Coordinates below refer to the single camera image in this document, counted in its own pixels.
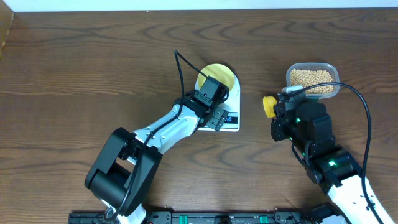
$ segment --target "black cable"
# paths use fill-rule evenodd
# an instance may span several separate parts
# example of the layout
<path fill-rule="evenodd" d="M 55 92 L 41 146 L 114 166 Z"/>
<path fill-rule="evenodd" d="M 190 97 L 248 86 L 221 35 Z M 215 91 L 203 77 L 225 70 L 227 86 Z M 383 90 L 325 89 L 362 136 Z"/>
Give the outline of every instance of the black cable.
<path fill-rule="evenodd" d="M 203 72 L 201 72 L 201 70 L 197 69 L 195 66 L 193 66 L 187 59 L 185 59 L 185 57 L 183 57 L 177 50 L 174 50 L 177 52 L 177 55 L 180 56 L 180 58 L 187 63 L 189 66 L 191 66 L 191 68 L 193 68 L 195 71 L 199 72 L 201 75 L 203 75 L 204 77 L 207 78 L 207 75 L 205 75 Z"/>
<path fill-rule="evenodd" d="M 201 70 L 197 69 L 194 65 L 192 65 L 187 59 L 185 59 L 178 51 L 177 51 L 177 55 L 185 62 L 187 63 L 189 66 L 191 66 L 191 68 L 193 68 L 195 71 L 199 72 L 199 74 L 203 75 L 205 78 L 208 77 L 208 75 L 204 74 Z M 220 104 L 224 103 L 227 99 L 229 98 L 229 87 L 227 86 L 227 91 L 226 91 L 226 98 L 224 98 L 223 100 L 220 101 Z"/>
<path fill-rule="evenodd" d="M 363 104 L 363 106 L 365 108 L 366 118 L 368 120 L 368 136 L 367 136 L 367 140 L 366 140 L 365 155 L 364 155 L 363 164 L 362 164 L 362 174 L 361 174 L 362 191 L 363 191 L 364 197 L 366 199 L 366 202 L 368 203 L 368 207 L 373 212 L 373 215 L 376 217 L 377 221 L 380 224 L 383 224 L 380 216 L 377 214 L 376 210 L 374 209 L 374 207 L 372 205 L 372 202 L 371 202 L 371 200 L 369 198 L 369 195 L 368 195 L 368 193 L 366 191 L 366 184 L 365 184 L 366 165 L 368 164 L 369 148 L 370 148 L 370 145 L 371 145 L 372 123 L 371 123 L 371 114 L 369 112 L 368 104 L 366 103 L 366 101 L 363 98 L 362 94 L 360 94 L 360 92 L 358 90 L 356 90 L 354 87 L 352 87 L 350 85 L 347 85 L 345 83 L 331 82 L 331 83 L 319 83 L 319 84 L 315 84 L 315 85 L 312 85 L 312 86 L 308 86 L 308 87 L 305 87 L 305 88 L 303 88 L 301 90 L 297 90 L 297 91 L 294 91 L 292 93 L 289 93 L 288 95 L 290 97 L 293 97 L 293 96 L 298 95 L 300 93 L 303 93 L 303 92 L 305 92 L 305 91 L 307 91 L 309 89 L 312 89 L 312 88 L 315 88 L 315 87 L 320 87 L 320 86 L 327 86 L 327 85 L 338 85 L 338 86 L 343 86 L 343 87 L 349 88 L 350 90 L 352 90 L 354 93 L 357 94 L 357 96 L 362 101 L 362 104 Z"/>
<path fill-rule="evenodd" d="M 181 55 L 177 52 L 177 50 L 174 50 L 174 55 L 175 55 L 175 61 L 176 61 L 176 63 L 177 63 L 178 72 L 179 72 L 179 74 L 180 74 L 180 81 L 181 81 L 180 109 L 178 110 L 178 113 L 177 113 L 173 118 L 169 119 L 169 120 L 166 121 L 165 123 L 161 124 L 159 127 L 155 128 L 153 131 L 151 131 L 151 132 L 149 133 L 148 137 L 145 139 L 144 143 L 142 144 L 139 157 L 138 157 L 137 160 L 136 160 L 136 165 L 134 166 L 134 169 L 133 169 L 133 171 L 132 171 L 131 178 L 130 178 L 130 183 L 129 183 L 128 187 L 127 187 L 126 193 L 124 194 L 122 203 L 120 204 L 119 208 L 113 213 L 113 215 L 112 215 L 111 217 L 109 217 L 109 218 L 106 217 L 106 215 L 107 215 L 107 213 L 108 213 L 109 210 L 107 209 L 107 210 L 105 211 L 104 219 L 105 219 L 106 221 L 114 220 L 114 219 L 120 214 L 120 211 L 122 210 L 124 204 L 126 203 L 127 198 L 130 196 L 131 189 L 132 189 L 132 185 L 133 185 L 134 180 L 135 180 L 136 175 L 137 175 L 138 167 L 139 167 L 139 165 L 141 164 L 142 156 L 144 155 L 144 150 L 145 150 L 145 148 L 146 148 L 146 146 L 147 146 L 149 140 L 155 135 L 155 133 L 156 133 L 157 131 L 159 131 L 160 129 L 162 129 L 164 126 L 170 124 L 172 121 L 174 121 L 175 119 L 177 119 L 177 118 L 181 115 L 182 106 L 183 106 L 183 99 L 184 99 L 184 79 L 183 79 L 183 75 L 182 75 L 182 71 L 181 71 L 180 62 L 178 61 L 178 57 L 177 57 L 177 55 L 179 55 L 179 56 L 181 56 Z"/>

